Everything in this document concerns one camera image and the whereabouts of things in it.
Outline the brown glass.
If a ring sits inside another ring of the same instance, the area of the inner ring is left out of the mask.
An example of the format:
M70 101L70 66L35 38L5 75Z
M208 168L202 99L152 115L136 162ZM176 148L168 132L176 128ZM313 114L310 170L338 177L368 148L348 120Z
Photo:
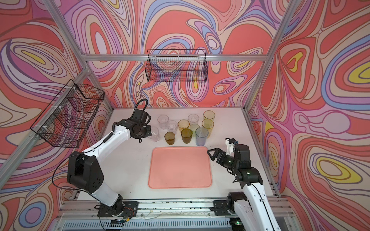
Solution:
M165 141L168 145L173 145L175 142L175 133L174 132L167 132L164 135Z

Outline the pink plastic tray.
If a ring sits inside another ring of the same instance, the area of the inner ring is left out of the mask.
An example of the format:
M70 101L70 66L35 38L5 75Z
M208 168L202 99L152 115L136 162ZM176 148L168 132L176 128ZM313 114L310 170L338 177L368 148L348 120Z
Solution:
M207 151L204 146L154 148L148 178L149 188L210 187L213 179Z

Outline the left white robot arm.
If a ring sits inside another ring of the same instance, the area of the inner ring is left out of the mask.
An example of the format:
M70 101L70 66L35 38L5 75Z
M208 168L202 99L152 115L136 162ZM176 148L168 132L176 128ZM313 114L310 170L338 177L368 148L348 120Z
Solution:
M125 208L122 196L105 183L100 164L125 141L136 139L141 143L150 137L150 120L144 109L135 109L131 117L113 123L111 132L96 144L74 152L68 158L67 182L97 199L112 216L121 215Z

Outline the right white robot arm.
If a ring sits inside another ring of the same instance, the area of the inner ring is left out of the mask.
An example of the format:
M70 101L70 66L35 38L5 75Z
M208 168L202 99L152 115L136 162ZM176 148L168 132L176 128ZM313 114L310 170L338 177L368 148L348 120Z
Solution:
M266 196L263 179L255 167L251 165L249 146L244 144L227 145L230 156L219 148L207 151L211 161L224 167L235 177L242 191L229 193L227 210L238 216L247 231L280 231L281 228L272 211Z

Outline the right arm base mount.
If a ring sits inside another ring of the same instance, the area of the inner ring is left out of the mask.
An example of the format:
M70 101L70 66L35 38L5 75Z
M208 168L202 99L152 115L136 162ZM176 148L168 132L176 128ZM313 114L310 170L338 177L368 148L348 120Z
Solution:
M227 200L214 200L210 211L213 211L216 216L236 216L237 214L232 206L233 204Z

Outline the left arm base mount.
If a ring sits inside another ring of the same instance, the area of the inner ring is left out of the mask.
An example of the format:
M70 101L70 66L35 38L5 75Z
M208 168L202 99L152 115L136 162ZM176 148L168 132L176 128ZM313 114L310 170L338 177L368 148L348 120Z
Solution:
M118 202L112 207L99 204L97 216L100 218L133 218L137 215L138 201Z

